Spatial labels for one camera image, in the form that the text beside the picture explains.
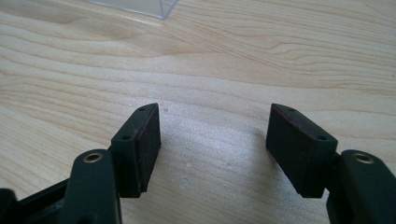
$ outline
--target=transparent container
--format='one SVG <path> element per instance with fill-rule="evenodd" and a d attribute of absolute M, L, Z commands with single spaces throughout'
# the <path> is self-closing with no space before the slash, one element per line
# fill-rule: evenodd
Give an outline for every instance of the transparent container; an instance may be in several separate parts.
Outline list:
<path fill-rule="evenodd" d="M 169 16 L 177 0 L 85 0 L 106 7 L 142 13 L 162 20 Z"/>

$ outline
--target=wooden table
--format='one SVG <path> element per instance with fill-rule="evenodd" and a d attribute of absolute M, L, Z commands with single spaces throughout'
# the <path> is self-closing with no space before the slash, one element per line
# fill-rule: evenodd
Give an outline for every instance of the wooden table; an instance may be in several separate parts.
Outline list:
<path fill-rule="evenodd" d="M 163 146 L 123 223 L 328 223 L 265 149 L 292 106 L 396 173 L 394 0 L 180 0 L 165 21 L 77 0 L 0 2 L 0 186 L 22 199 L 107 148 L 141 105 Z"/>

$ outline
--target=black plastic part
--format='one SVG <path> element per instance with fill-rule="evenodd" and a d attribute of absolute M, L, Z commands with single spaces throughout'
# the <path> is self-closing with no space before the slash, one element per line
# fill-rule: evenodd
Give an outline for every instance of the black plastic part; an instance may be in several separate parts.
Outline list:
<path fill-rule="evenodd" d="M 266 147 L 304 198 L 321 198 L 337 143 L 296 109 L 272 104 Z"/>
<path fill-rule="evenodd" d="M 0 223 L 13 223 L 18 201 L 11 189 L 0 189 Z"/>
<path fill-rule="evenodd" d="M 157 104 L 138 108 L 111 139 L 119 194 L 138 198 L 146 192 L 161 146 Z"/>
<path fill-rule="evenodd" d="M 68 179 L 19 201 L 21 223 L 58 223 Z"/>
<path fill-rule="evenodd" d="M 113 161 L 107 150 L 91 150 L 75 159 L 59 223 L 121 223 Z"/>
<path fill-rule="evenodd" d="M 365 152 L 346 150 L 339 174 L 354 223 L 396 223 L 396 178 L 384 162 Z"/>
<path fill-rule="evenodd" d="M 354 214 L 350 207 L 346 195 L 330 193 L 327 199 L 326 208 L 329 214 L 329 220 L 332 224 L 350 224 L 353 221 Z"/>
<path fill-rule="evenodd" d="M 138 198 L 141 192 L 147 191 L 149 178 L 154 168 L 160 146 L 161 135 L 158 105 L 145 105 L 138 108 L 114 136 L 112 146 L 110 146 L 106 153 L 111 154 L 111 169 L 114 168 L 116 170 L 114 175 L 118 177 L 110 185 L 116 186 L 116 191 L 120 191 L 121 197 Z M 79 180 L 79 184 L 82 186 L 81 190 L 85 190 L 86 185 L 92 183 L 90 179 L 84 176 L 75 178 L 83 178 Z M 61 210 L 64 207 L 64 195 L 68 181 L 69 179 L 66 179 L 19 202 L 11 189 L 0 189 L 0 224 L 58 224 L 61 218 Z M 91 195 L 87 194 L 85 196 L 91 198 L 85 198 L 84 200 L 98 204 L 106 203 L 105 201 L 101 201 L 102 192 L 100 192 L 99 197 L 93 194 L 93 191 L 89 190 L 89 192 Z M 80 203 L 80 205 L 72 206 L 69 204 L 64 213 L 71 214 L 73 211 L 70 209 L 75 209 L 80 214 L 79 208 L 84 204 L 83 201 L 76 200 L 73 196 L 71 198 L 68 200 L 69 202 L 75 200 L 75 203 Z M 108 222 L 108 224 L 118 223 L 120 218 L 115 221 Z M 82 223 L 103 222 L 97 222 L 95 221 L 95 216 L 87 215 L 78 224 Z"/>

